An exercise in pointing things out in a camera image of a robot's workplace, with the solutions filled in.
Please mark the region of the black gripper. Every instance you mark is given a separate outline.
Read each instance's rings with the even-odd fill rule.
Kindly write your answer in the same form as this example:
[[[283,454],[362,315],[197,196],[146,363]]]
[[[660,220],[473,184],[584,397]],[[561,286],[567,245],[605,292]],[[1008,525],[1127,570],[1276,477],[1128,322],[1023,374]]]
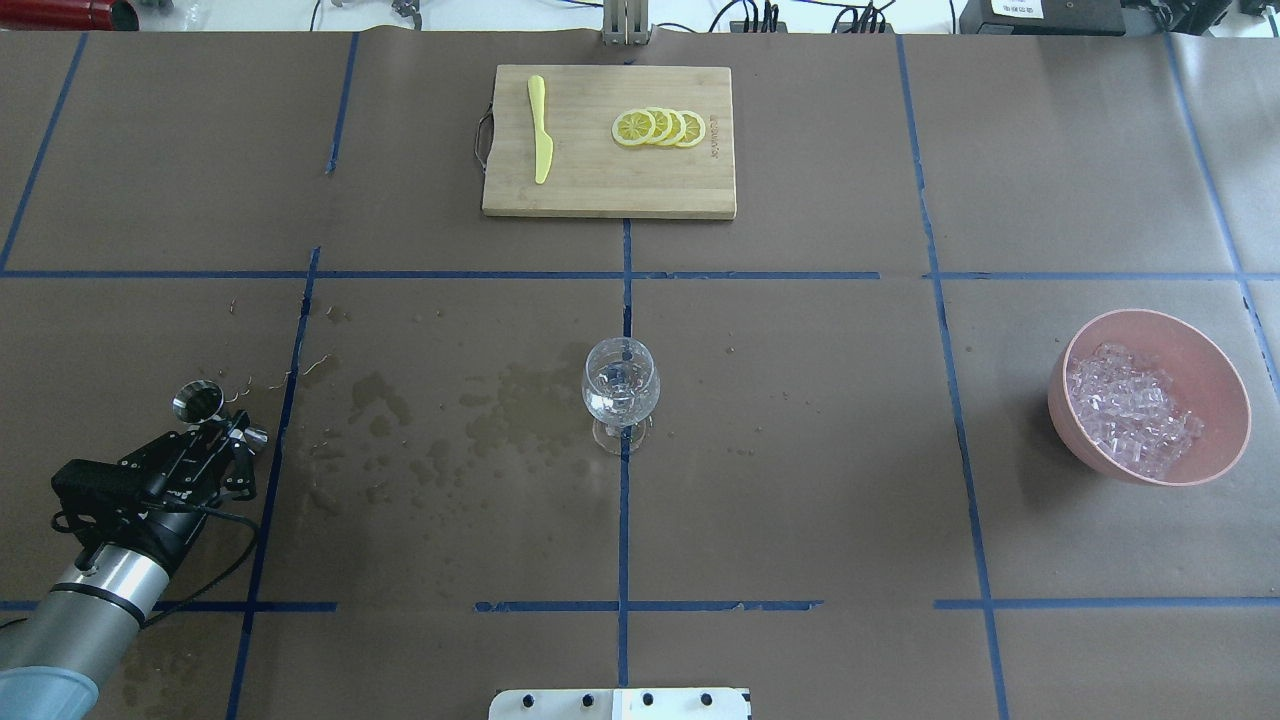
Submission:
[[[229,521],[246,518],[225,509],[229,501],[257,497],[253,451],[247,441],[247,415],[186,421],[114,464],[137,468],[148,477],[134,511],[106,514],[113,521],[138,521],[150,511],[202,514]]]

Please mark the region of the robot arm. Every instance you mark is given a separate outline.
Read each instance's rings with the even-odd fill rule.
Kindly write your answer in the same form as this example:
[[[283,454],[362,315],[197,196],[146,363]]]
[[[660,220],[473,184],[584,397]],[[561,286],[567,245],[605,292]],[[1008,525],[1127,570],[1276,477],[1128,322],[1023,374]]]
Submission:
[[[1,715],[81,719],[125,652],[161,614],[156,603],[228,500],[256,497],[253,457],[268,434],[250,415],[211,416],[170,430],[115,462],[74,459],[51,487],[51,528],[81,546],[35,611],[3,625]]]

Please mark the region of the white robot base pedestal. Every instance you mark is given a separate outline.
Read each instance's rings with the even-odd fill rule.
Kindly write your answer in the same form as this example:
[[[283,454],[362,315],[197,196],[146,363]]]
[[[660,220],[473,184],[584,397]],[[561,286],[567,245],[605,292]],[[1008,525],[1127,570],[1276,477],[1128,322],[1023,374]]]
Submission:
[[[751,719],[749,691],[730,687],[502,691],[489,719]]]

